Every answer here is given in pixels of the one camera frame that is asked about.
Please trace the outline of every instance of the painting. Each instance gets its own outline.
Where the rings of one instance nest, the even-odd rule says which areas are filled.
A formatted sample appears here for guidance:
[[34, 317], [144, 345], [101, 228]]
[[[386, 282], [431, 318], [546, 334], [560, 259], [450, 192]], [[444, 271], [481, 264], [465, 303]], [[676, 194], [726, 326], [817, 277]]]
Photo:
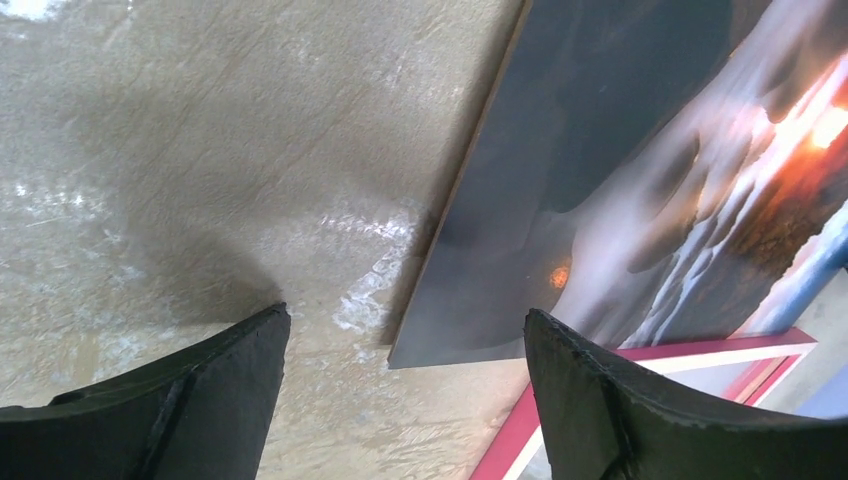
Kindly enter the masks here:
[[537, 0], [391, 368], [788, 330], [848, 256], [848, 2]]

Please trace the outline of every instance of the concrete floor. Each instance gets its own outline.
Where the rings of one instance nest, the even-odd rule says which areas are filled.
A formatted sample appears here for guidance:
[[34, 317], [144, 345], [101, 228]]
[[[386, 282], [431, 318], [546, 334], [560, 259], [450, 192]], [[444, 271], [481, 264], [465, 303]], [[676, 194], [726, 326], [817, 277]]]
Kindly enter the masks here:
[[0, 404], [282, 296], [259, 478], [466, 478], [523, 362], [389, 372], [381, 340], [519, 6], [0, 2]]

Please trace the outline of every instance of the red frame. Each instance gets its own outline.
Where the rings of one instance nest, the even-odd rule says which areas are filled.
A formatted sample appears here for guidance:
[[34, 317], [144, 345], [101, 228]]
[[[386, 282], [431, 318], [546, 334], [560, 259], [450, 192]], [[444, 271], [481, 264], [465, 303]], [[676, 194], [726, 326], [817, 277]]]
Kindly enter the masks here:
[[[628, 360], [668, 374], [754, 361], [722, 395], [756, 406], [812, 350], [816, 340], [792, 328], [782, 335], [616, 350]], [[514, 480], [541, 445], [533, 387], [527, 385], [470, 480]]]

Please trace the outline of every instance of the framed picture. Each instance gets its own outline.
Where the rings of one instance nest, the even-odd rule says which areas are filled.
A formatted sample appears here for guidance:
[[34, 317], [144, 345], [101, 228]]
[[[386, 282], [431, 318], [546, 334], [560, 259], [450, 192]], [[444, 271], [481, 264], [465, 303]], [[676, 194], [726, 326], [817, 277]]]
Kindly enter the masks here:
[[848, 260], [848, 3], [528, 2], [389, 357], [787, 331]]
[[[706, 393], [745, 405], [758, 405], [815, 347], [797, 328], [784, 334], [617, 350], [649, 370]], [[516, 402], [471, 480], [517, 480], [531, 459], [546, 457], [542, 430], [528, 385]]]

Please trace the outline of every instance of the canvas print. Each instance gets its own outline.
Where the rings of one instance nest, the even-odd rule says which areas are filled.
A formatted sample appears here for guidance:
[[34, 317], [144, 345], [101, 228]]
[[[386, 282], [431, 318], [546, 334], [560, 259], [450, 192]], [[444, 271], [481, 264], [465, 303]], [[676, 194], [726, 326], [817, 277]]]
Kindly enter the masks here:
[[390, 355], [778, 333], [848, 256], [848, 1], [534, 2]]

